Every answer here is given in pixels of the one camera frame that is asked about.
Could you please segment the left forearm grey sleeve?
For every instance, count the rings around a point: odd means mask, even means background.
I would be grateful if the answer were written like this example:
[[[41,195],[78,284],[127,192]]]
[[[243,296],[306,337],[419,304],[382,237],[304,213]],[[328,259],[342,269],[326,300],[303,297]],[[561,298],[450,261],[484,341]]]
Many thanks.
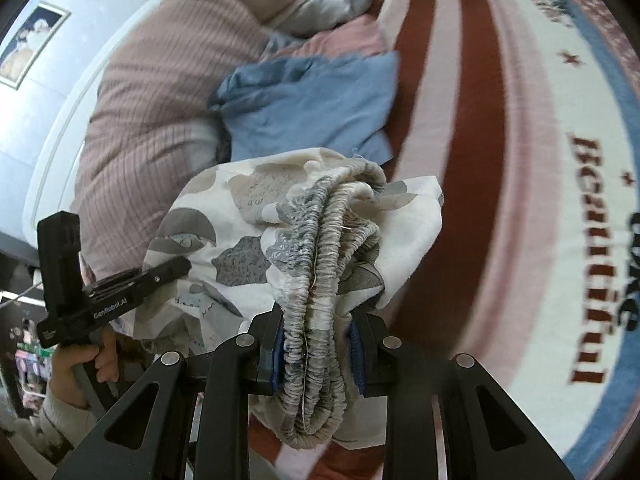
[[[96,416],[88,408],[76,408],[60,400],[51,389],[36,418],[36,437],[48,452],[76,446],[96,426]]]

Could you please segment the person's left hand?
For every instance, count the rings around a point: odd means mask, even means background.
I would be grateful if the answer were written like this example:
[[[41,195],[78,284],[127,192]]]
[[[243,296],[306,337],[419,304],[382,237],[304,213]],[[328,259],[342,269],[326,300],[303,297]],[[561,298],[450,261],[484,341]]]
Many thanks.
[[[58,346],[52,356],[52,375],[48,388],[58,398],[74,408],[86,410],[89,402],[81,388],[77,373],[89,364],[100,384],[119,380],[115,332],[107,325],[102,330],[100,344]]]

